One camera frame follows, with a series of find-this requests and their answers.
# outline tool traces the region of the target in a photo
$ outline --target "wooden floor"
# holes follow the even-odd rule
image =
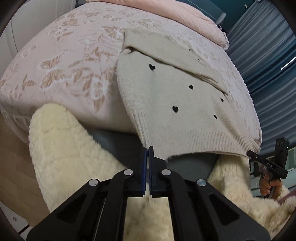
[[[0,115],[0,201],[34,227],[48,214],[36,181],[29,147]]]

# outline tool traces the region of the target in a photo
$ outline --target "black device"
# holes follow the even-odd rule
[[[175,241],[270,241],[268,232],[203,179],[184,180],[142,148],[133,170],[91,179],[28,234],[27,241],[120,241],[128,197],[168,197]]]
[[[269,182],[275,179],[286,179],[288,175],[288,171],[285,169],[288,152],[289,152],[289,145],[290,142],[286,138],[278,138],[276,139],[276,145],[275,145],[275,155],[274,159],[268,160],[255,152],[248,151],[247,155],[251,157],[253,160],[263,164],[267,167],[267,171],[269,174]],[[258,165],[254,165],[254,176],[258,176],[261,174],[258,174]],[[271,187],[270,194],[266,195],[265,198],[272,198],[276,187]]]

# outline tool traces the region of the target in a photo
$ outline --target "rolled pink comforter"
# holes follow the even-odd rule
[[[219,46],[227,47],[227,37],[217,25],[196,8],[175,0],[86,0],[86,2],[108,2],[134,7],[179,22],[198,32]]]

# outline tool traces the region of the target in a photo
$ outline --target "folded sweater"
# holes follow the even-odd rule
[[[221,74],[170,37],[126,29],[116,72],[127,113],[157,157],[260,150],[231,107]]]

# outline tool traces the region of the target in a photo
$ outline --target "sheer curtain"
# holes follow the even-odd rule
[[[278,137],[295,145],[296,37],[288,23],[271,2],[255,2],[228,39],[226,52],[242,75],[259,117],[261,154],[271,155]]]

